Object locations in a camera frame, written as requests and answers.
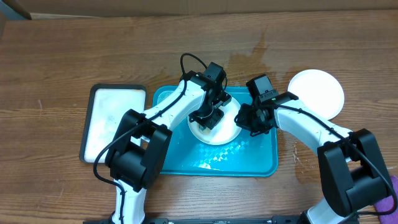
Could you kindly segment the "white plate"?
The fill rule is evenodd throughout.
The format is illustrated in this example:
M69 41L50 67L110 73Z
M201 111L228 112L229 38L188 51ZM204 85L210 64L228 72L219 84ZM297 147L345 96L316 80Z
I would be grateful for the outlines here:
M234 118L240 109L239 102L232 98L226 106L221 106L220 110L224 113L219 123L212 129L201 129L197 122L188 122L193 135L201 142L210 145L222 145L231 142L238 136L241 128L236 125Z
M298 72L291 79L287 91L298 96L307 108L327 120L336 117L345 103L343 87L335 77L323 70Z

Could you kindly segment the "green and yellow sponge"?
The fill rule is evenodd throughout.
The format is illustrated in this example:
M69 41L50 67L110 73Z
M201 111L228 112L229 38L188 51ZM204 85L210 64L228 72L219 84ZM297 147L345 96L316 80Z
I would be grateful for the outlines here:
M210 134L211 133L211 129L207 128L206 126L202 126L202 125L198 125L198 132L201 134Z

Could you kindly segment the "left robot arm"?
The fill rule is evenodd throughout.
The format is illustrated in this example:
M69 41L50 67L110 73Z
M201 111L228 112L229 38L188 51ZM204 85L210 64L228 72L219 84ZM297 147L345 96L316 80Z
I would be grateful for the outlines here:
M116 186L116 209L110 223L142 223L146 190L160 174L172 131L183 120L212 130L224 118L222 106L231 101L225 72L181 77L177 89L155 107L141 113L128 110L114 139L102 151Z

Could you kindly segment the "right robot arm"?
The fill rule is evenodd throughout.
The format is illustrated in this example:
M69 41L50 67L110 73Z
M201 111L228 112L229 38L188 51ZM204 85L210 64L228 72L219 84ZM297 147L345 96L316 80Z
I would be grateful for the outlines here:
M252 136L279 128L294 135L318 157L323 199L304 211L299 223L353 222L367 215L364 208L397 194L374 135L367 129L351 131L315 114L293 93L269 91L241 105L234 119Z

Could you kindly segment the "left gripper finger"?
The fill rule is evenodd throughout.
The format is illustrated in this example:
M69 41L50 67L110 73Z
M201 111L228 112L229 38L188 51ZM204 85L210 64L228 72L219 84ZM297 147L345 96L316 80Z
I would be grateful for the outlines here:
M213 111L209 116L205 116L204 118L202 118L195 115L194 113L191 113L188 115L188 120L190 123L196 122L212 130L221 121L223 117L224 117L224 112L221 109L213 108Z
M231 95L225 91L222 91L215 99L214 99L214 107L219 108L220 106L226 106L231 101Z

